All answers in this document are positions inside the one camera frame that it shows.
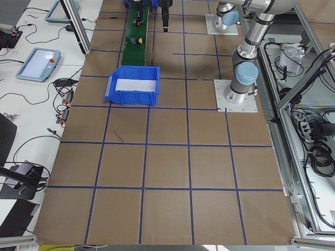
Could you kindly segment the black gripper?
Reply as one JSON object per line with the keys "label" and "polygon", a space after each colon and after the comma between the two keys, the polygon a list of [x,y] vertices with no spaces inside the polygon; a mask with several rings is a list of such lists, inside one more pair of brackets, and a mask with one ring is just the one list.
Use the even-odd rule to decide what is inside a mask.
{"label": "black gripper", "polygon": [[162,8],[163,32],[168,32],[169,28],[169,7],[172,6],[172,0],[159,0],[159,7]]}
{"label": "black gripper", "polygon": [[143,0],[132,0],[132,7],[137,11],[141,12],[143,9]]}

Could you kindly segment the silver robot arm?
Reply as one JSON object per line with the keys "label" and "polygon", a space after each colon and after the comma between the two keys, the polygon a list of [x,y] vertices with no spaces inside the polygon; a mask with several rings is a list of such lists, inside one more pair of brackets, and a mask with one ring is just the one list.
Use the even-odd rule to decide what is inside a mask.
{"label": "silver robot arm", "polygon": [[[149,7],[149,13],[152,13],[152,6],[160,7],[162,10],[163,31],[168,32],[169,27],[169,8],[173,5],[173,1],[145,1]],[[126,8],[134,7],[136,9],[136,17],[132,23],[141,27],[144,25],[143,17],[143,1],[123,1]],[[213,27],[223,29],[224,26],[235,25],[239,20],[239,14],[234,11],[235,5],[225,2],[219,2],[216,9],[216,16],[213,19]]]}
{"label": "silver robot arm", "polygon": [[224,90],[225,99],[233,104],[241,104],[248,95],[248,90],[258,77],[259,70],[253,61],[257,58],[257,48],[260,46],[274,17],[291,10],[297,1],[219,1],[213,27],[222,29],[238,21],[236,5],[257,9],[252,24],[244,38],[232,55],[233,79]]}

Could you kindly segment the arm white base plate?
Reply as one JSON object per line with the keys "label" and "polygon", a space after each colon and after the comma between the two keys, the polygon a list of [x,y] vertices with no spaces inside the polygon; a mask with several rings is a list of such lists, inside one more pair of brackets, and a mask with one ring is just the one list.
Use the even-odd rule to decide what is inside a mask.
{"label": "arm white base plate", "polygon": [[252,87],[245,94],[237,94],[231,90],[231,80],[215,79],[215,95],[218,112],[247,112],[255,113],[258,111]]}
{"label": "arm white base plate", "polygon": [[238,20],[239,14],[236,11],[226,13],[222,17],[217,14],[206,14],[205,21],[207,33],[209,35],[237,36]]}

